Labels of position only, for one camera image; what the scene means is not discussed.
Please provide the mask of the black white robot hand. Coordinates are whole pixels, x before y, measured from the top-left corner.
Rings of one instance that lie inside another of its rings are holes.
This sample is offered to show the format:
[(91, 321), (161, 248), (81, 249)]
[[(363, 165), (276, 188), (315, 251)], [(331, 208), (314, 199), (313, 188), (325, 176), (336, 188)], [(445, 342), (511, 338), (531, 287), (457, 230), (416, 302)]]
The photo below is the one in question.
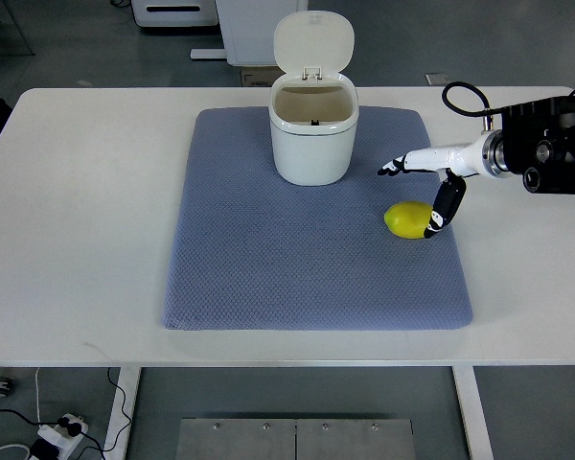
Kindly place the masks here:
[(466, 178), (485, 172), (482, 150), (474, 144), (458, 147), (416, 149), (383, 165), (379, 175), (399, 173), (446, 173), (432, 206), (424, 239), (430, 239), (453, 221), (467, 191)]

